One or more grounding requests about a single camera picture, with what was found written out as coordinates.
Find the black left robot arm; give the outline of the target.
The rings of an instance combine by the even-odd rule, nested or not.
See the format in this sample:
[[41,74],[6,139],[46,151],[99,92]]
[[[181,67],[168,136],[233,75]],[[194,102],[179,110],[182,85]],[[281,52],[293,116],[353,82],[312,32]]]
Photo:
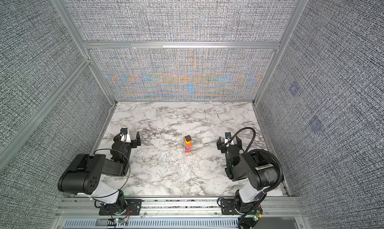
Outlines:
[[[112,158],[104,154],[78,154],[58,181],[58,190],[64,193],[85,194],[95,202],[100,216],[138,216],[142,200],[125,198],[123,188],[131,173],[130,155],[132,149],[141,145],[140,133],[131,139],[128,129],[121,128],[114,137],[110,151]],[[102,175],[125,177],[126,181],[115,189],[102,182]]]

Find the dark brown wood block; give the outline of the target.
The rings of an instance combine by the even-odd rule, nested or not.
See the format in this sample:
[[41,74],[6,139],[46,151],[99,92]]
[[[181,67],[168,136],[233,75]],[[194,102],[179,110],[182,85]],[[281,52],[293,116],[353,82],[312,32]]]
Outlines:
[[190,135],[185,136],[184,139],[185,139],[187,142],[191,142],[191,141],[192,141],[192,138],[191,138]]

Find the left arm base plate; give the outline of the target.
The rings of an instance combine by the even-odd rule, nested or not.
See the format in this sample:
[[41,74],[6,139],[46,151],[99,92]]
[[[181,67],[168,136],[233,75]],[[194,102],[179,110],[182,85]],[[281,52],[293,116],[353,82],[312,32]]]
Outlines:
[[142,207],[141,199],[125,199],[125,203],[116,202],[101,206],[99,216],[138,216]]

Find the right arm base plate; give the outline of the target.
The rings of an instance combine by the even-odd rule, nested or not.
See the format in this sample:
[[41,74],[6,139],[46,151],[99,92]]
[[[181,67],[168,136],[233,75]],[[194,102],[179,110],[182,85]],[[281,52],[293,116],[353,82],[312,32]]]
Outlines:
[[235,200],[233,198],[220,198],[218,200],[218,205],[221,208],[222,215],[240,215],[236,209]]

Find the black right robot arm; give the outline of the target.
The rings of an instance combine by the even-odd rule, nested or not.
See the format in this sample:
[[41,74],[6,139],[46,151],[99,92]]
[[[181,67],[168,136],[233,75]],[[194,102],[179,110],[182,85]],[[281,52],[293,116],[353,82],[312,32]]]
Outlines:
[[226,157],[225,172],[233,181],[247,179],[246,184],[235,192],[234,207],[244,214],[259,205],[269,191],[277,188],[284,181],[281,163],[275,155],[266,150],[243,152],[242,141],[236,137],[234,143],[229,138],[220,137],[217,148]]

